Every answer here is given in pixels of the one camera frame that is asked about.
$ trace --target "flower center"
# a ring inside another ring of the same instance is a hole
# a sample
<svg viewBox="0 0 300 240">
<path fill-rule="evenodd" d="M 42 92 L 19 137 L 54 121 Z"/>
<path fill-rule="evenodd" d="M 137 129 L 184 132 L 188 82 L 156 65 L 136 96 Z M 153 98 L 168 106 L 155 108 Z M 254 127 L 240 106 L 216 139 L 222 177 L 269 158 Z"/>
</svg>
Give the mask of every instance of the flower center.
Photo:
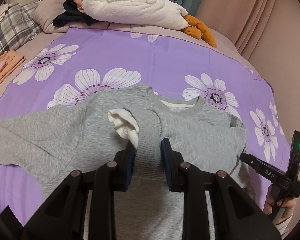
<svg viewBox="0 0 300 240">
<path fill-rule="evenodd" d="M 88 96 L 101 92 L 101 91 L 105 91 L 105 90 L 109 90 L 109 89 L 114 89 L 114 87 L 109 86 L 109 85 L 92 85 L 87 87 L 84 91 L 80 92 L 80 96 L 75 98 L 75 105 L 83 100 L 85 100 Z"/>
<path fill-rule="evenodd" d="M 45 64 L 50 59 L 51 57 L 43 57 L 40 60 L 38 60 L 38 64 Z"/>
<path fill-rule="evenodd" d="M 269 127 L 268 127 L 268 125 L 267 125 L 266 123 L 264 123 L 264 122 L 261 122 L 261 129 L 262 129 L 262 132 L 263 132 L 263 137 L 264 137 L 265 139 L 269 139 L 270 136 L 271 136 L 271 134 L 270 134 L 270 132 L 269 132 Z"/>
<path fill-rule="evenodd" d="M 210 99 L 212 99 L 215 103 L 222 104 L 221 97 L 216 93 L 211 93 Z"/>
</svg>

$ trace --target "purple bedsheet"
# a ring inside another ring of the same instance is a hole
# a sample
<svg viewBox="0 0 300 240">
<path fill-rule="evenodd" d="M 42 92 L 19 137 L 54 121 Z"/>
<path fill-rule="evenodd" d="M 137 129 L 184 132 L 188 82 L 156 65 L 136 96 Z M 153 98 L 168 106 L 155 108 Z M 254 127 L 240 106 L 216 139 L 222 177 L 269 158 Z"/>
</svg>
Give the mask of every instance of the purple bedsheet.
<svg viewBox="0 0 300 240">
<path fill-rule="evenodd" d="M 248 127 L 248 152 L 286 170 L 290 147 L 277 120 L 267 82 L 240 62 L 170 37 L 73 29 L 26 64 L 0 99 L 0 118 L 73 106 L 103 90 L 143 83 L 169 98 L 197 95 Z M 263 207 L 269 182 L 251 172 Z M 0 212 L 9 205 L 25 224 L 42 202 L 34 178 L 0 165 Z"/>
</svg>

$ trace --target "ribbed cuff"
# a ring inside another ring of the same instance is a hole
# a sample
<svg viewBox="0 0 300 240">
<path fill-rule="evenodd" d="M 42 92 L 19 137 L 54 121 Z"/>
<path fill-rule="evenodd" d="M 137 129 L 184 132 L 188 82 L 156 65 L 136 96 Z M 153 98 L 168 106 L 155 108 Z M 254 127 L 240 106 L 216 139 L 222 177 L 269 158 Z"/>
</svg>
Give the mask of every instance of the ribbed cuff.
<svg viewBox="0 0 300 240">
<path fill-rule="evenodd" d="M 134 161 L 133 176 L 144 179 L 166 180 L 161 161 L 161 123 L 151 110 L 128 109 L 139 126 L 139 142 Z"/>
</svg>

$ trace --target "sweatshirt sleeve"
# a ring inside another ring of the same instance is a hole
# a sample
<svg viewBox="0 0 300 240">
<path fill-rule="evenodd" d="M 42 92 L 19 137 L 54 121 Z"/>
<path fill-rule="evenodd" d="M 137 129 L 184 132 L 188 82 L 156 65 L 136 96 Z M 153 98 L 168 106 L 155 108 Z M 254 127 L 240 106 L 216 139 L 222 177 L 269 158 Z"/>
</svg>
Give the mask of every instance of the sweatshirt sleeve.
<svg viewBox="0 0 300 240">
<path fill-rule="evenodd" d="M 40 185 L 69 163 L 81 135 L 85 108 L 55 106 L 47 111 L 0 119 L 0 164 L 19 165 Z"/>
</svg>

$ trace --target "white flower print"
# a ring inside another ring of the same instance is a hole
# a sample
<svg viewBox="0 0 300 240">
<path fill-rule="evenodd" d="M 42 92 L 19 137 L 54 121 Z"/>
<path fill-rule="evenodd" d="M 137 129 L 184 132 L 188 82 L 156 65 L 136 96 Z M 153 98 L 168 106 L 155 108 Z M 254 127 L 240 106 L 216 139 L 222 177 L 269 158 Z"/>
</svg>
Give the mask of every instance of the white flower print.
<svg viewBox="0 0 300 240">
<path fill-rule="evenodd" d="M 277 149 L 277 137 L 274 136 L 275 128 L 272 123 L 266 121 L 264 113 L 256 109 L 256 113 L 250 111 L 250 115 L 257 125 L 254 128 L 255 135 L 258 139 L 258 144 L 262 146 L 264 144 L 264 156 L 267 162 L 270 161 L 270 155 L 272 154 L 273 160 L 275 161 L 275 149 Z"/>
<path fill-rule="evenodd" d="M 248 71 L 250 71 L 251 74 L 253 74 L 253 70 L 249 69 L 248 67 L 246 67 L 245 65 L 243 65 Z"/>
<path fill-rule="evenodd" d="M 185 101 L 189 101 L 197 96 L 202 96 L 209 105 L 241 119 L 239 113 L 234 108 L 239 106 L 239 103 L 233 93 L 224 92 L 226 86 L 223 80 L 216 79 L 213 83 L 211 78 L 203 73 L 201 80 L 194 76 L 185 76 L 185 81 L 194 87 L 183 90 L 182 96 L 185 98 Z"/>
<path fill-rule="evenodd" d="M 20 72 L 18 76 L 15 77 L 13 83 L 21 85 L 28 81 L 34 74 L 35 80 L 43 81 L 46 80 L 51 73 L 54 71 L 54 65 L 63 65 L 72 55 L 78 45 L 71 45 L 64 47 L 65 44 L 59 44 L 51 49 L 44 48 L 37 56 L 35 56 L 31 61 L 27 62 L 23 66 L 23 71 Z"/>
<path fill-rule="evenodd" d="M 131 38 L 133 38 L 133 39 L 137 39 L 137 38 L 140 38 L 141 36 L 143 36 L 144 34 L 143 33 L 130 33 L 130 36 L 131 36 Z M 147 34 L 148 35 L 148 41 L 149 42 L 153 42 L 153 41 L 155 41 L 158 37 L 159 37 L 159 35 L 154 35 L 154 34 Z"/>
<path fill-rule="evenodd" d="M 284 135 L 282 126 L 280 125 L 280 122 L 279 122 L 279 118 L 277 117 L 277 107 L 275 105 L 272 105 L 272 103 L 270 102 L 269 108 L 270 108 L 271 113 L 272 113 L 273 122 L 274 122 L 275 127 L 279 127 L 280 133 L 282 135 Z"/>
<path fill-rule="evenodd" d="M 95 69 L 80 70 L 75 75 L 75 89 L 70 84 L 64 84 L 54 94 L 47 109 L 55 105 L 75 106 L 88 96 L 97 92 L 130 87 L 139 83 L 141 75 L 138 71 L 126 71 L 123 68 L 114 68 L 106 73 L 101 82 L 100 74 Z"/>
</svg>

